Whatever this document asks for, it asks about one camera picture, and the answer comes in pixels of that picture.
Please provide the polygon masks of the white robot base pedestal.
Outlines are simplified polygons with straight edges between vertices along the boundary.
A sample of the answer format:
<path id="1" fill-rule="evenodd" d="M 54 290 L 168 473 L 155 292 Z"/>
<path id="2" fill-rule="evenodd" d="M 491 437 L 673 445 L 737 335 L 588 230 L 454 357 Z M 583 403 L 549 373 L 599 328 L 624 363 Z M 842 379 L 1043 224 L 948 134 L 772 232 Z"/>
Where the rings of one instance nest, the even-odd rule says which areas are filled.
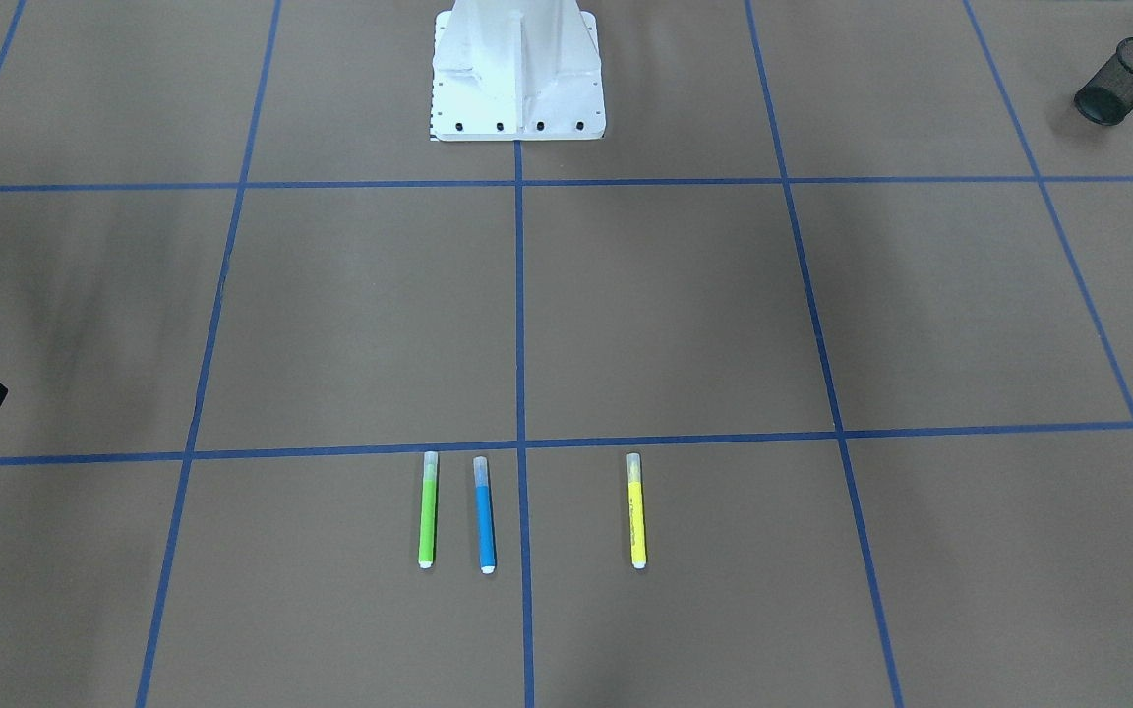
<path id="1" fill-rule="evenodd" d="M 599 140 L 597 18 L 576 1 L 455 1 L 435 17 L 432 140 Z"/>

